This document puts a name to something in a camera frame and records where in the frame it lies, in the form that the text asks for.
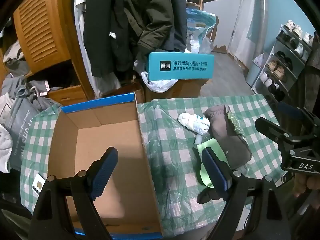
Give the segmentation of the grey fleece mitten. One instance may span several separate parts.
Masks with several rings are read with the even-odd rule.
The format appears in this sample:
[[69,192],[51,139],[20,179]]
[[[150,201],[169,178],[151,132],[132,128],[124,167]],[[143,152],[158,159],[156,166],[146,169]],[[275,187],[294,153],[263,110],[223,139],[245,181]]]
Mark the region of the grey fleece mitten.
[[250,161],[252,153],[229,114],[228,105],[216,105],[209,107],[204,116],[209,119],[211,134],[225,153],[230,168],[235,170]]

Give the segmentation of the light green soft pouch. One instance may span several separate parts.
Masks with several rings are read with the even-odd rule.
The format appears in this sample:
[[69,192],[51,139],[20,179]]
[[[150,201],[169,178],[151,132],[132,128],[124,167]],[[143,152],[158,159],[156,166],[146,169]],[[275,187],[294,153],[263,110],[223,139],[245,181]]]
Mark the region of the light green soft pouch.
[[209,139],[197,145],[201,159],[200,177],[204,185],[227,191],[230,176],[226,155],[216,139]]

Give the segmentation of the green knitted cloth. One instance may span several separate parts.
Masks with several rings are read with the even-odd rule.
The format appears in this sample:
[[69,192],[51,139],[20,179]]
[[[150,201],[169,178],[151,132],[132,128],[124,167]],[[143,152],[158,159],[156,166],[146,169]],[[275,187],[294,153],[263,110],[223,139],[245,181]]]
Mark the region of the green knitted cloth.
[[231,110],[229,110],[227,112],[227,117],[228,120],[232,123],[233,130],[236,132],[236,134],[245,138],[246,136],[244,130],[240,124],[240,120],[236,117],[236,115]]

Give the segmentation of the white blue sock bundle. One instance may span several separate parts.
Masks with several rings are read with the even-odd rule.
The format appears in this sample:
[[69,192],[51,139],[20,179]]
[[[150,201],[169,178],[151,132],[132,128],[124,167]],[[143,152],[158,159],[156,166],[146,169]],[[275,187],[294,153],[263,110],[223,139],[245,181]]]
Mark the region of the white blue sock bundle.
[[200,135],[207,133],[210,127],[210,121],[197,114],[181,113],[177,120],[182,126]]

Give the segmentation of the black sock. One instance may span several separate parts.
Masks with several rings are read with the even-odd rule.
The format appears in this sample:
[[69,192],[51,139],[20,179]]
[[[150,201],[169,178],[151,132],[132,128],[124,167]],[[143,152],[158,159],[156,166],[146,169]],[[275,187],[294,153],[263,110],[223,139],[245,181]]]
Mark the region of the black sock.
[[206,204],[211,200],[219,200],[222,198],[216,191],[215,188],[207,187],[199,193],[197,196],[197,202],[199,204]]

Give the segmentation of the blue-rimmed cardboard box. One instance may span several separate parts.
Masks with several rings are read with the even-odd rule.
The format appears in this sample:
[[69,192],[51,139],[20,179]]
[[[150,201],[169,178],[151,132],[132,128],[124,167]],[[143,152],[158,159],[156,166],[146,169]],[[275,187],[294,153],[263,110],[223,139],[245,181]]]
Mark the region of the blue-rimmed cardboard box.
[[67,204],[75,228],[99,221],[117,239],[163,237],[135,94],[63,107],[47,173],[73,178]]

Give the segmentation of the small white bottle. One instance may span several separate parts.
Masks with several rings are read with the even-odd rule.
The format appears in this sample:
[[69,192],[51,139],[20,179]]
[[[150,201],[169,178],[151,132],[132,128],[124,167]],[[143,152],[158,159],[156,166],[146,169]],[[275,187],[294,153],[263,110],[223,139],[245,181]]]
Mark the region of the small white bottle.
[[194,141],[194,145],[197,146],[199,144],[202,144],[202,137],[203,135],[201,134],[197,134],[196,137],[195,137],[195,141]]

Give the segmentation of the grey shoe rack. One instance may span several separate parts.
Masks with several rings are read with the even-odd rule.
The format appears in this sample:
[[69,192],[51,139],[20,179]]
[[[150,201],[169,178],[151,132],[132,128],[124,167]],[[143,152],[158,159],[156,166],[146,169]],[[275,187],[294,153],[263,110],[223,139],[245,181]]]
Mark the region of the grey shoe rack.
[[253,82],[253,92],[263,94],[272,102],[288,96],[311,54],[312,43],[313,36],[304,32],[300,25],[292,20],[282,24]]

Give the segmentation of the green checkered tablecloth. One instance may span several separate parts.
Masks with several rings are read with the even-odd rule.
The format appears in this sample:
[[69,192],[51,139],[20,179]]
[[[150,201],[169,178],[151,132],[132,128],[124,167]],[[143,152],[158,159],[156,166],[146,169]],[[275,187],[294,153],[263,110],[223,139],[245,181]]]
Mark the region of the green checkered tablecloth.
[[131,93],[52,106],[33,118],[21,167],[22,205],[29,211],[35,208],[38,196],[31,186],[37,174],[71,177],[114,147],[118,163],[94,203],[113,238],[174,237],[215,222],[225,204],[197,202],[204,185],[195,134],[178,122],[181,113],[202,115],[215,105],[229,106],[240,122],[252,153],[242,173],[278,181],[284,171],[277,145],[254,126],[260,117],[276,122],[262,95],[138,104]]

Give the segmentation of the light blue trash bin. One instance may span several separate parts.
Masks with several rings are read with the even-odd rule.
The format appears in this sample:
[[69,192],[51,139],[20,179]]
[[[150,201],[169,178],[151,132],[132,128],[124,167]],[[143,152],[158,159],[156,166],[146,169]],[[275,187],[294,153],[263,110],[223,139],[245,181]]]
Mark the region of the light blue trash bin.
[[246,76],[246,83],[252,87],[261,72],[261,65],[257,60],[252,60],[252,64]]

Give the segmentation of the light grey towel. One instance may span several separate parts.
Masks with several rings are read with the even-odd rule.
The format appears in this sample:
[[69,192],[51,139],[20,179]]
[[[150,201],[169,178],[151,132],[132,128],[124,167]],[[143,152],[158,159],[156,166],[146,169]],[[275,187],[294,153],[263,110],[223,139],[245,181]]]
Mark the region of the light grey towel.
[[3,125],[0,125],[0,171],[10,172],[9,159],[12,152],[12,137]]

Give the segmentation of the grey printed tote bag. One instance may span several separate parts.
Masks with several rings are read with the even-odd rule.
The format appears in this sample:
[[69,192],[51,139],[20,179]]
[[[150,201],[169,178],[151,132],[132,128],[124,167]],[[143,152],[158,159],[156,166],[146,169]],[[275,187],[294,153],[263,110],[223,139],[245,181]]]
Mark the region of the grey printed tote bag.
[[4,123],[12,138],[12,152],[9,157],[11,168],[20,171],[24,146],[31,127],[32,119],[41,111],[27,98],[16,98]]

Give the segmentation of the black hanging coat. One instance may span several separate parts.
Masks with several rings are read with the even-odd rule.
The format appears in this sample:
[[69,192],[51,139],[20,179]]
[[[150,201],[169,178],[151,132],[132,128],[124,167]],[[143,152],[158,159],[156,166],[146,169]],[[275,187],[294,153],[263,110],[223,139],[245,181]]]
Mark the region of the black hanging coat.
[[133,79],[133,51],[125,0],[86,0],[84,45],[92,75],[114,73],[120,82]]

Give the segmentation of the blue translucent plastic bag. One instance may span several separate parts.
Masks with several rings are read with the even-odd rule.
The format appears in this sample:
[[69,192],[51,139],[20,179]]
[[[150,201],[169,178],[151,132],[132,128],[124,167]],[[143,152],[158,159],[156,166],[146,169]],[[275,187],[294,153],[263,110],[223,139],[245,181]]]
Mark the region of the blue translucent plastic bag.
[[187,48],[190,53],[210,54],[214,48],[215,14],[187,8]]

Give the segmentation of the wooden louvred wardrobe door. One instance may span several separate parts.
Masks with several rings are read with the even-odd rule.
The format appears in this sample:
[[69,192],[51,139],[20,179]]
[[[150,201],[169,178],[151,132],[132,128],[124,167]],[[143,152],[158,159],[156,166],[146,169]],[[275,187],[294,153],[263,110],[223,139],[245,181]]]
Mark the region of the wooden louvred wardrobe door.
[[71,59],[57,0],[24,0],[14,12],[18,41],[35,74]]

